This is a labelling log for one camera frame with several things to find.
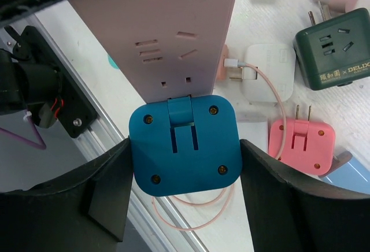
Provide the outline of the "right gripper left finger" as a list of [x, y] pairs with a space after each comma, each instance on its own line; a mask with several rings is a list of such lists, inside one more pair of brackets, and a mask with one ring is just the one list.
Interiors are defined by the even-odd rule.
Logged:
[[132, 179], [125, 139], [55, 179], [1, 193], [1, 251], [116, 251]]

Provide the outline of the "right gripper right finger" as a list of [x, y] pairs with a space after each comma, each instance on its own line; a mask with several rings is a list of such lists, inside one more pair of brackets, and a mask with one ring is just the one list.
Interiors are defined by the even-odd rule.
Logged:
[[240, 140], [254, 251], [369, 251], [369, 195], [301, 173]]

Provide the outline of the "pink plug adapter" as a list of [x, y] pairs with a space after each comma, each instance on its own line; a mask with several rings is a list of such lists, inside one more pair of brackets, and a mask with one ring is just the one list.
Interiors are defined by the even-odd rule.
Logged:
[[309, 175], [322, 176], [332, 167], [336, 133], [332, 126], [299, 116], [276, 120], [270, 128], [268, 154], [278, 161]]

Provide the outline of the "blue plug adapter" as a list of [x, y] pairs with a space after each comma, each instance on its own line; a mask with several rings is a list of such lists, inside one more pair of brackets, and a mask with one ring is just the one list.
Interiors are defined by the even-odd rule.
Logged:
[[330, 170], [319, 178], [336, 187], [369, 194], [369, 170], [349, 151], [334, 156]]

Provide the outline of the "teal triangular socket adapter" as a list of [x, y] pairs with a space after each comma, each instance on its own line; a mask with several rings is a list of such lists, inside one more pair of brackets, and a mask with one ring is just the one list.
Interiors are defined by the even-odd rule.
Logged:
[[112, 68], [119, 69], [119, 67], [117, 66], [117, 64], [115, 63], [115, 61], [109, 54], [108, 54], [108, 63], [110, 64]]

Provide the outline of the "teal plug adapter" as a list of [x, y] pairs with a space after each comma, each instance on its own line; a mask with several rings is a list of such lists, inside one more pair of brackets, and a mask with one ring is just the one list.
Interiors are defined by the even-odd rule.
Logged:
[[221, 96], [148, 103], [128, 128], [136, 183], [151, 196], [225, 188], [241, 174], [235, 111]]

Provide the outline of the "white plug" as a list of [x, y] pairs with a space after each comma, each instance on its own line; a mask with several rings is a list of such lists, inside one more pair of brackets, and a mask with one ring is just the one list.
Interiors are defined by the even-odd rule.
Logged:
[[[243, 62], [262, 71], [285, 102], [293, 93], [295, 58], [289, 45], [257, 44], [247, 48]], [[250, 102], [277, 102], [268, 83], [252, 68], [242, 69], [242, 92]]]

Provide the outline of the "pink power strip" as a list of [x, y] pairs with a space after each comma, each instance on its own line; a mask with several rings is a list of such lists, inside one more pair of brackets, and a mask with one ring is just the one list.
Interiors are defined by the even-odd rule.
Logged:
[[70, 0], [146, 103], [209, 95], [235, 0]]

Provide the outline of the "pink plug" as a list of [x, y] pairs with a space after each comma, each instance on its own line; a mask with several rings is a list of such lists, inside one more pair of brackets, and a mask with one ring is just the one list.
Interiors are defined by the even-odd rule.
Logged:
[[227, 79], [242, 80], [242, 68], [239, 66], [239, 60], [229, 57], [229, 48], [225, 44], [217, 67], [216, 81]]

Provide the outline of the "dark green cube plug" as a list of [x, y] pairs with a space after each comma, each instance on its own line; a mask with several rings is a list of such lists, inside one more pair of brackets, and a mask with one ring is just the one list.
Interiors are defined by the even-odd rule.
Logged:
[[304, 83], [313, 91], [369, 77], [369, 11], [355, 9], [305, 28], [293, 45]]

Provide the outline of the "white usb charger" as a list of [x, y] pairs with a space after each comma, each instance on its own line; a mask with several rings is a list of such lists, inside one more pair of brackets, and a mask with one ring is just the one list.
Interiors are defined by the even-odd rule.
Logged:
[[264, 152], [268, 152], [268, 122], [239, 122], [237, 123], [240, 139], [246, 139]]

